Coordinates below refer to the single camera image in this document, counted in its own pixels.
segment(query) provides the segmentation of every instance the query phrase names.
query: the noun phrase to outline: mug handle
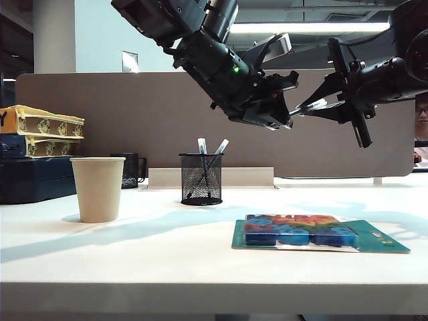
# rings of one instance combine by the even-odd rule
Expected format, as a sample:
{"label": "mug handle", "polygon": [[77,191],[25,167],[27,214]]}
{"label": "mug handle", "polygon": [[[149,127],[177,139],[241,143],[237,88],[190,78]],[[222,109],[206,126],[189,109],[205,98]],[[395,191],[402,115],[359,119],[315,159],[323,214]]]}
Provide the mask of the mug handle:
{"label": "mug handle", "polygon": [[138,180],[139,183],[142,183],[146,179],[147,159],[144,158],[144,157],[139,157],[138,159],[142,160],[142,162],[141,162],[141,168],[140,168],[141,179]]}

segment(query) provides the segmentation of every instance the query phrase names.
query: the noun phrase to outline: blue case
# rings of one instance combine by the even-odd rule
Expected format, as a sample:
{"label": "blue case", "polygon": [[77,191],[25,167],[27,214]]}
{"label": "blue case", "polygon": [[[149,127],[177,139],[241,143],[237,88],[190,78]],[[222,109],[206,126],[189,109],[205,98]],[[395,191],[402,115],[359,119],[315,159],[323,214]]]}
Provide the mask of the blue case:
{"label": "blue case", "polygon": [[25,137],[18,134],[0,134],[0,158],[25,157]]}
{"label": "blue case", "polygon": [[329,215],[247,215],[247,245],[358,247],[358,235]]}
{"label": "blue case", "polygon": [[24,204],[76,194],[69,157],[0,159],[0,204]]}

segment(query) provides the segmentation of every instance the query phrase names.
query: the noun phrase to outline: colorful puzzle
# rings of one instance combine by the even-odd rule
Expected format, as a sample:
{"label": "colorful puzzle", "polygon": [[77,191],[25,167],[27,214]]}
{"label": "colorful puzzle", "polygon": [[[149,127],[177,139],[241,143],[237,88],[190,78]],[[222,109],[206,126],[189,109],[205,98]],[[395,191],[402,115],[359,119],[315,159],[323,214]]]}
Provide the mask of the colorful puzzle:
{"label": "colorful puzzle", "polygon": [[358,247],[358,235],[333,216],[247,215],[247,245],[327,245]]}

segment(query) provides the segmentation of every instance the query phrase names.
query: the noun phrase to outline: white desk surface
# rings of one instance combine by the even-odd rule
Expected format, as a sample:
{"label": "white desk surface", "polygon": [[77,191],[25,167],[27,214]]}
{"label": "white desk surface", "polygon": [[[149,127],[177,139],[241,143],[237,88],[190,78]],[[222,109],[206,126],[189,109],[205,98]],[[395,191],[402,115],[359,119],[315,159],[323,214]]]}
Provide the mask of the white desk surface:
{"label": "white desk surface", "polygon": [[[182,205],[181,191],[123,190],[120,218],[78,222],[76,196],[2,205],[3,311],[428,314],[428,174],[285,180]],[[231,249],[249,213],[366,219],[410,254]]]}

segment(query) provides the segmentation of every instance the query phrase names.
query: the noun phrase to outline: eyeglasses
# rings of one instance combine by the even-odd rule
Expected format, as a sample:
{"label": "eyeglasses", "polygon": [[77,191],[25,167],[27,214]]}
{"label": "eyeglasses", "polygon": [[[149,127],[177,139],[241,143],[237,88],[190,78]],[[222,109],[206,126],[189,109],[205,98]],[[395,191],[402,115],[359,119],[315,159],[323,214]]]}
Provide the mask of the eyeglasses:
{"label": "eyeglasses", "polygon": [[424,108],[420,108],[420,107],[415,108],[416,114],[418,114],[418,115],[420,115],[422,113],[422,110],[424,113],[428,114],[428,106],[424,107]]}

